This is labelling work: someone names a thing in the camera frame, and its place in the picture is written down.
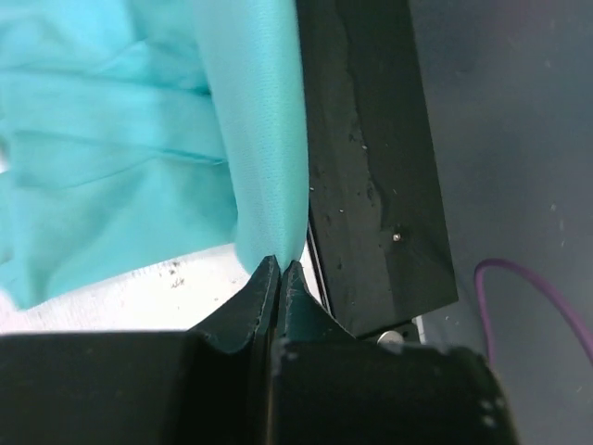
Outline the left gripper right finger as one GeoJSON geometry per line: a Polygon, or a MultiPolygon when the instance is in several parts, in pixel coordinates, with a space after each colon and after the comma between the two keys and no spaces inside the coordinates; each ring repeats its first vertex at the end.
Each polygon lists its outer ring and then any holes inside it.
{"type": "Polygon", "coordinates": [[[283,274],[276,330],[278,337],[292,342],[356,340],[311,295],[298,261],[292,261],[283,274]]]}

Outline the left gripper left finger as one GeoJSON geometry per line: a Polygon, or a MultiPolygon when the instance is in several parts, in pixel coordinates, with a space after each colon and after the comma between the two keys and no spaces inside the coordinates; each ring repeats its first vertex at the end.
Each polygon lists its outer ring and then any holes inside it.
{"type": "Polygon", "coordinates": [[[223,354],[246,349],[260,331],[266,332],[270,326],[280,281],[278,261],[273,256],[265,257],[234,296],[187,334],[223,354]]]}

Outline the teal t shirt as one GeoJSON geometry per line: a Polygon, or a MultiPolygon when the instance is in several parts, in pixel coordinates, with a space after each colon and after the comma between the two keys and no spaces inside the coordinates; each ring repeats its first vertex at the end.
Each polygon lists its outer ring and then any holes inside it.
{"type": "Polygon", "coordinates": [[[5,1],[1,286],[29,309],[233,244],[301,257],[309,174],[292,1],[5,1]]]}

